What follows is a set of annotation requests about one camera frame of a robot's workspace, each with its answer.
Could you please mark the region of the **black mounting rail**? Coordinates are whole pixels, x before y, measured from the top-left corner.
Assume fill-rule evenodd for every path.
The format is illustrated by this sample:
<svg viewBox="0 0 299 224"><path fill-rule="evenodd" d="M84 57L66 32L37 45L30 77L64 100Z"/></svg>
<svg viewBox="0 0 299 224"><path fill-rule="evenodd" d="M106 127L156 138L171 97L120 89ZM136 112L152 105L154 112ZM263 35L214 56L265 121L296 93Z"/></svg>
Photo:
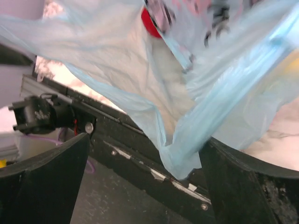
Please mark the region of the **black mounting rail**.
<svg viewBox="0 0 299 224"><path fill-rule="evenodd" d="M201 170L185 181L175 180L162 166L152 142L128 115L55 81L45 78L38 82L36 78L24 78L23 90L56 94L59 102L72 105L78 130L91 130L91 156L96 161L192 223L216 222Z"/></svg>

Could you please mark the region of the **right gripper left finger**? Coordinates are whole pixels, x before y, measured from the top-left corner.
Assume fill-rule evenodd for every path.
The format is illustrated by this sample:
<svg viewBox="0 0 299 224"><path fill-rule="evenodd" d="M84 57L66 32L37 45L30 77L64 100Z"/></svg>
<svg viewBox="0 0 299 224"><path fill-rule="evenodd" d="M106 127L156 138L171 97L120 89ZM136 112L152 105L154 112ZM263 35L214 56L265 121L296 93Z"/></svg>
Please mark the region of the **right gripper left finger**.
<svg viewBox="0 0 299 224"><path fill-rule="evenodd" d="M89 155L81 133L62 145L0 170L2 224L68 224Z"/></svg>

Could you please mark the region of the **red fake fruit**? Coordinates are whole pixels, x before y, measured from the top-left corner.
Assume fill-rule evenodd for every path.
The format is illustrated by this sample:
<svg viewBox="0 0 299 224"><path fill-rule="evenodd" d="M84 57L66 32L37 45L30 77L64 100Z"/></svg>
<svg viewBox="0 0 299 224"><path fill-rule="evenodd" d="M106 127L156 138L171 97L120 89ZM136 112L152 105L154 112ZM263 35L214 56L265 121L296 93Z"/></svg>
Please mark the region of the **red fake fruit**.
<svg viewBox="0 0 299 224"><path fill-rule="evenodd" d="M157 28L155 27L154 23L152 22L149 12L147 11L147 9L145 7L142 9L141 20L143 22L145 29L152 37L155 37L158 39L162 38L160 36Z"/></svg>

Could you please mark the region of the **light blue plastic bag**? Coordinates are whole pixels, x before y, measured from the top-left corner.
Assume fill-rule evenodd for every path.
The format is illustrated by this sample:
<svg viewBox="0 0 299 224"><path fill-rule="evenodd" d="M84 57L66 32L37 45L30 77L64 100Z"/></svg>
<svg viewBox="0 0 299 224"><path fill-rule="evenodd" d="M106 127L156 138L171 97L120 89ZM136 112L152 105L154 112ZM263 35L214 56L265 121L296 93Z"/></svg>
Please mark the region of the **light blue plastic bag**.
<svg viewBox="0 0 299 224"><path fill-rule="evenodd" d="M167 171L200 168L210 137L243 150L299 95L296 0L61 0L63 12L2 15L0 40L62 62L122 109ZM141 20L146 8L161 39Z"/></svg>

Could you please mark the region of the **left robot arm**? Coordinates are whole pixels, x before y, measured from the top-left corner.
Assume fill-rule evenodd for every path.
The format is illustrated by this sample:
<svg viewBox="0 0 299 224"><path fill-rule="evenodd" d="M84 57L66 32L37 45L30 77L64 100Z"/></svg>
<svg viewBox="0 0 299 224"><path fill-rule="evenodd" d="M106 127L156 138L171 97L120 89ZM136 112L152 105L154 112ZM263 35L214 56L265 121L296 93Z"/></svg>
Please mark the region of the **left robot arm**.
<svg viewBox="0 0 299 224"><path fill-rule="evenodd" d="M23 134L49 134L57 128L75 126L75 112L70 103L57 94L43 93L25 97L8 107L14 112L15 131Z"/></svg>

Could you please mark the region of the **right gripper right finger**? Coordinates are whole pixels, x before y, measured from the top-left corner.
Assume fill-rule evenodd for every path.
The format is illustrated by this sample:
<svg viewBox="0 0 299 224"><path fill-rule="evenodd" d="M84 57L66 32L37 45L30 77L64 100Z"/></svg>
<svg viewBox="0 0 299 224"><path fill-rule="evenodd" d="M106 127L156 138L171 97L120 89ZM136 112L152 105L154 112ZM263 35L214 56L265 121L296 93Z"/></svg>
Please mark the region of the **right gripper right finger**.
<svg viewBox="0 0 299 224"><path fill-rule="evenodd" d="M219 224L298 224L299 173L211 138L199 152Z"/></svg>

